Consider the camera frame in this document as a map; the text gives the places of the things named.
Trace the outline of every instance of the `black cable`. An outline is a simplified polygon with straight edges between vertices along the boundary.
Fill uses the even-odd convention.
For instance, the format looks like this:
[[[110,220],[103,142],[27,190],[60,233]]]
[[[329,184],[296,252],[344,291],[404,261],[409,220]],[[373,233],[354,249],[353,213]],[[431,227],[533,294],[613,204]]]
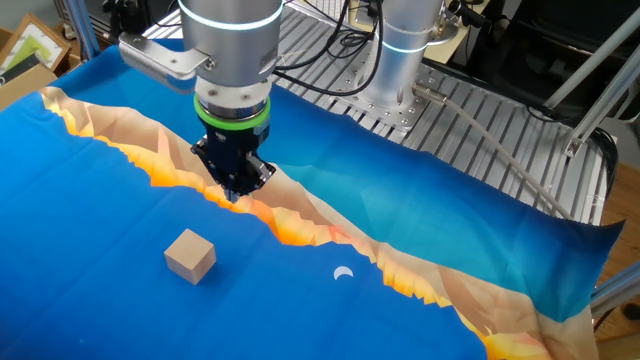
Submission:
[[[151,22],[153,22],[157,27],[182,26],[182,23],[171,24],[171,25],[164,25],[164,24],[158,23],[158,21],[156,20],[155,16],[153,16],[153,13],[151,12],[151,7],[149,6],[149,0],[142,1],[141,3],[144,4],[144,10],[146,10],[147,16],[149,17],[149,19],[151,19]],[[169,4],[169,8],[167,10],[171,9],[171,6],[173,6],[173,2],[171,4]]]
[[[364,82],[364,84],[362,84],[361,86],[359,86],[357,89],[351,90],[351,91],[345,91],[345,92],[337,92],[337,91],[331,91],[331,90],[327,90],[327,89],[322,89],[316,86],[313,86],[311,84],[307,84],[304,81],[298,80],[292,76],[289,76],[283,72],[280,72],[278,70],[274,70],[274,74],[280,76],[283,79],[289,80],[294,84],[300,85],[304,88],[307,88],[309,90],[318,92],[320,94],[324,94],[324,95],[329,95],[329,96],[351,96],[351,95],[355,95],[358,94],[359,92],[361,92],[362,90],[364,90],[367,86],[369,86],[369,84],[371,84],[371,82],[373,81],[373,78],[375,77],[376,73],[378,72],[378,66],[380,65],[380,58],[382,55],[382,47],[384,46],[382,43],[382,39],[384,38],[384,26],[382,24],[384,19],[384,16],[382,15],[382,0],[376,0],[376,3],[378,4],[378,8],[379,8],[379,14],[378,14],[378,49],[376,51],[376,60],[373,64],[373,70],[371,71],[371,74],[369,75],[369,78],[367,79],[367,81]]]
[[[471,39],[471,25],[469,25],[469,33],[467,34],[467,42],[464,44],[464,57],[465,57],[465,66],[469,66],[469,39]]]
[[[602,159],[605,162],[607,171],[607,193],[605,194],[605,199],[608,199],[613,189],[613,183],[616,180],[616,173],[618,172],[618,163],[620,160],[618,147],[613,137],[602,128],[595,128],[589,138],[602,151]]]
[[[169,6],[167,7],[167,14],[166,14],[166,15],[169,15],[169,13],[171,12],[171,8],[173,8],[173,6],[174,6],[175,4],[177,4],[177,3],[178,3],[178,0],[173,0],[173,1],[171,1],[171,2],[169,3]]]
[[[600,319],[598,319],[598,321],[596,321],[596,324],[593,326],[594,333],[598,331],[598,328],[600,327],[600,325],[602,325],[602,323],[609,317],[609,315],[611,315],[614,309],[615,308],[607,310],[607,312],[605,312],[604,314],[602,314],[602,316],[600,316]]]
[[[325,18],[329,19],[333,23],[335,23],[335,24],[338,23],[333,17],[331,17],[330,15],[328,15],[327,13],[325,13],[324,11],[319,9],[314,4],[310,3],[309,0],[304,0],[304,2],[307,3],[307,5],[311,6],[311,8],[314,9],[316,12],[318,12],[319,14],[324,16]],[[349,11],[353,11],[355,9],[364,8],[364,7],[369,7],[369,5],[360,5],[360,6],[355,7],[355,8],[349,8]],[[333,54],[331,52],[331,48],[329,48],[329,49],[327,49],[327,54],[329,54],[334,59],[346,59],[346,58],[349,58],[349,57],[359,53],[360,50],[362,50],[367,45],[367,42],[369,40],[373,40],[373,37],[375,35],[375,31],[376,31],[376,27],[377,26],[378,26],[378,23],[376,22],[374,24],[373,30],[371,30],[371,32],[355,30],[355,29],[341,29],[338,32],[338,36],[340,34],[343,34],[344,36],[340,39],[340,45],[342,45],[345,48],[355,48],[355,50],[353,50],[351,52],[347,52],[344,55],[336,55],[336,54]]]
[[[534,108],[535,110],[539,111],[545,117],[541,117],[538,114],[536,114],[533,111],[531,111],[532,108]],[[527,105],[526,109],[527,109],[527,112],[529,113],[529,115],[531,115],[536,120],[540,120],[542,122],[563,123],[563,122],[566,122],[566,121],[569,121],[569,120],[573,120],[572,118],[561,118],[561,119],[558,119],[557,116],[553,113],[552,110],[547,109],[547,108],[542,108],[541,106],[535,106],[534,107],[533,105]]]
[[[349,1],[345,1],[344,2],[344,6],[342,6],[342,11],[340,13],[340,19],[338,19],[336,28],[333,30],[333,33],[331,34],[331,36],[329,36],[329,39],[327,39],[327,43],[322,47],[322,49],[320,49],[320,51],[317,54],[313,55],[309,59],[307,59],[307,60],[305,60],[305,61],[303,61],[301,63],[298,63],[298,64],[276,66],[276,71],[286,71],[286,70],[299,69],[301,67],[305,67],[305,66],[307,66],[309,64],[312,64],[312,63],[316,62],[318,59],[320,59],[322,57],[322,55],[324,55],[329,50],[331,45],[333,45],[333,43],[338,38],[338,34],[340,33],[340,28],[342,27],[342,24],[344,23],[344,18],[346,17],[348,10],[349,10]]]

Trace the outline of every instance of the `cable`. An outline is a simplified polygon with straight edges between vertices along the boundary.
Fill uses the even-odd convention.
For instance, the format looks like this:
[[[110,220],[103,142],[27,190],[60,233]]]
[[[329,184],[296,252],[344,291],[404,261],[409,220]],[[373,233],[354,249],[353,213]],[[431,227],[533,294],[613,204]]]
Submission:
[[[613,137],[601,128],[595,128],[589,138],[602,151],[602,159],[605,162],[607,170],[607,193],[605,194],[605,199],[608,199],[613,189],[613,183],[616,180],[616,173],[618,172],[618,147]]]
[[[349,1],[345,1],[344,5],[342,6],[342,11],[340,12],[340,19],[338,19],[337,25],[336,25],[335,29],[333,30],[333,33],[331,34],[331,36],[329,36],[329,39],[327,39],[327,43],[322,47],[322,49],[320,49],[320,51],[318,51],[317,54],[313,55],[309,59],[307,59],[307,60],[305,60],[305,61],[303,61],[301,63],[298,63],[298,64],[276,66],[276,70],[277,71],[286,71],[286,70],[299,69],[301,67],[305,67],[305,66],[307,66],[309,64],[312,64],[312,63],[316,62],[318,59],[320,59],[322,57],[322,55],[324,55],[329,50],[331,45],[333,45],[333,43],[338,38],[338,34],[340,33],[340,28],[342,27],[342,24],[344,23],[344,18],[346,17],[348,10],[349,10]]]
[[[562,205],[560,205],[560,203],[558,203],[558,201],[556,201],[556,199],[551,196],[551,194],[549,194],[549,192],[547,192],[542,187],[542,185],[540,185],[540,183],[536,181],[536,179],[534,179],[533,176],[531,176],[531,174],[529,174],[527,170],[522,167],[522,165],[520,165],[520,163],[516,159],[514,159],[513,156],[511,156],[511,154],[504,147],[502,147],[500,142],[496,140],[487,130],[485,130],[485,128],[482,127],[482,125],[480,125],[471,115],[469,115],[460,106],[449,99],[445,99],[444,103],[455,112],[457,112],[458,115],[466,120],[474,129],[478,130],[482,134],[482,136],[484,136],[491,143],[491,145],[493,145],[495,149],[498,150],[498,152],[509,161],[511,166],[513,166],[520,173],[520,175],[522,175],[522,177],[524,177],[529,182],[529,184],[531,184],[531,186],[533,186],[538,191],[538,193],[540,193],[540,195],[542,195],[542,197],[544,197],[560,213],[560,215],[562,215],[562,217],[567,220],[573,220],[569,212],[567,212],[567,210],[565,210]]]
[[[307,3],[307,5],[311,6],[311,8],[313,10],[315,10],[316,12],[318,12],[320,15],[324,16],[325,18],[327,18],[328,20],[330,20],[331,22],[338,24],[338,22],[330,15],[328,15],[327,13],[325,13],[324,11],[320,10],[316,5],[312,4],[311,2],[309,2],[309,0],[304,0],[305,3]],[[349,8],[349,11],[353,11],[359,8],[365,8],[365,7],[369,7],[369,5],[360,5],[358,7],[355,8]],[[338,36],[340,34],[344,34],[344,36],[340,39],[340,45],[342,45],[345,48],[356,48],[355,50],[351,51],[351,52],[347,52],[344,55],[335,55],[331,52],[331,49],[327,49],[327,54],[329,54],[331,57],[333,57],[334,59],[346,59],[349,58],[357,53],[360,52],[360,50],[362,50],[366,45],[367,45],[367,41],[372,40],[374,35],[375,35],[375,31],[376,31],[376,27],[378,26],[378,23],[376,22],[373,26],[373,30],[371,30],[371,32],[366,32],[366,31],[361,31],[361,30],[356,30],[356,29],[341,29],[340,31],[338,31]]]
[[[278,70],[274,70],[273,73],[280,76],[281,78],[285,79],[285,80],[289,80],[294,84],[300,85],[302,87],[305,87],[309,90],[318,92],[320,94],[324,94],[324,95],[329,95],[329,96],[351,96],[351,95],[355,95],[358,94],[359,92],[361,92],[362,90],[364,90],[367,86],[369,86],[369,84],[371,84],[371,82],[373,81],[373,78],[375,77],[376,73],[378,72],[378,66],[380,65],[380,58],[382,55],[382,47],[384,46],[382,43],[382,39],[384,38],[384,26],[382,24],[384,19],[384,16],[382,15],[382,0],[376,0],[377,4],[378,4],[378,8],[379,8],[379,13],[378,13],[378,49],[376,51],[376,60],[373,63],[373,70],[371,70],[371,74],[369,75],[369,78],[367,79],[367,81],[364,82],[364,84],[362,84],[361,86],[359,86],[357,89],[351,90],[351,91],[346,91],[346,92],[337,92],[337,91],[331,91],[331,90],[327,90],[327,89],[322,89],[316,86],[313,86],[311,84],[307,84],[304,81],[298,80],[292,76],[287,75],[286,73],[280,72]],[[347,6],[345,6],[343,8],[343,12],[342,15],[345,14],[345,9],[348,8],[348,1],[345,1],[345,4],[347,4]]]
[[[173,6],[178,2],[178,0],[173,0],[169,3],[169,6],[167,7],[167,14],[169,15],[169,13],[171,12],[171,8],[173,8]]]
[[[469,39],[471,39],[471,28],[472,28],[471,25],[469,25],[469,33],[467,34],[467,41],[464,44],[464,57],[465,57],[464,65],[465,66],[469,66]]]
[[[171,9],[171,7],[173,6],[173,2],[171,4],[169,4],[169,9]],[[156,18],[153,16],[153,13],[151,12],[151,7],[149,6],[149,1],[146,0],[144,1],[144,7],[145,10],[147,11],[147,15],[149,16],[149,18],[151,19],[151,21],[157,26],[157,27],[175,27],[175,26],[182,26],[182,23],[177,23],[177,24],[171,24],[171,25],[165,25],[165,24],[160,24],[158,23],[158,21],[156,20]]]
[[[604,321],[607,320],[607,318],[609,317],[609,315],[611,315],[613,310],[615,310],[615,308],[607,310],[607,312],[605,312],[604,314],[602,314],[602,316],[600,316],[600,319],[598,319],[596,324],[593,326],[594,333],[598,331],[598,328],[600,328],[600,325],[602,325],[602,323],[604,323]]]

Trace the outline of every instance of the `green ring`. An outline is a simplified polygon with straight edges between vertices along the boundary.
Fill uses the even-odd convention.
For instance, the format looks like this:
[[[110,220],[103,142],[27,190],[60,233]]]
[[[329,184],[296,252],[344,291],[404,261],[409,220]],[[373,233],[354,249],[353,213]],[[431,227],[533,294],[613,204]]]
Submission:
[[[200,101],[198,101],[198,95],[195,95],[193,97],[193,104],[196,107],[196,113],[198,114],[198,116],[200,116],[200,119],[202,119],[202,121],[206,122],[207,124],[215,128],[222,129],[222,130],[230,130],[230,131],[240,131],[240,130],[254,128],[262,124],[263,122],[267,121],[269,119],[269,112],[271,111],[271,99],[267,97],[267,104],[265,105],[264,109],[262,109],[262,111],[258,116],[256,116],[255,118],[249,121],[231,122],[231,121],[218,119],[214,116],[211,116],[211,114],[207,113],[202,108]]]

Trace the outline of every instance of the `metal grid platform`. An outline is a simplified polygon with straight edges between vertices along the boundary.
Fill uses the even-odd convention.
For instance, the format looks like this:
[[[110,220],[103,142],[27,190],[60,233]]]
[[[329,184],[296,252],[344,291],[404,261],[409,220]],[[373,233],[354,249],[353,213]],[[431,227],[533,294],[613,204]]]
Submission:
[[[305,54],[315,54],[325,44],[333,27],[314,16],[296,4],[285,7],[280,32],[280,64],[306,59]],[[161,21],[162,24],[179,22],[177,11]],[[145,35],[149,38],[182,38],[182,30],[178,26],[155,26]],[[336,54],[341,53],[342,49],[336,44],[332,50]],[[315,86],[330,88],[353,59],[324,56],[314,64],[289,71],[288,74]],[[447,94],[474,116],[506,149],[512,151],[516,160],[555,196],[574,219],[600,224],[607,182],[602,153],[594,144],[587,142],[575,158],[569,159],[562,152],[568,127],[540,122],[532,118],[522,104],[455,77],[426,66],[422,71],[428,74],[428,83],[424,85]],[[428,151],[460,171],[551,213],[535,190],[524,183],[508,162],[451,109],[429,103],[413,129],[401,132],[332,97],[308,91],[275,76],[273,82],[331,112],[351,116],[362,127],[390,141],[411,149]]]

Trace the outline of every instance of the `white crescent shape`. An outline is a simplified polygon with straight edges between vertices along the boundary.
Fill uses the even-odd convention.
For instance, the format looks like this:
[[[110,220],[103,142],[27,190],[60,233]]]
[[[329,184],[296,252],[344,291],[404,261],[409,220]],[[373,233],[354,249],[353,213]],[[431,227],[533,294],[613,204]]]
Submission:
[[[353,277],[353,271],[346,266],[338,266],[336,270],[333,272],[333,278],[338,280],[338,278],[342,275],[349,275]]]

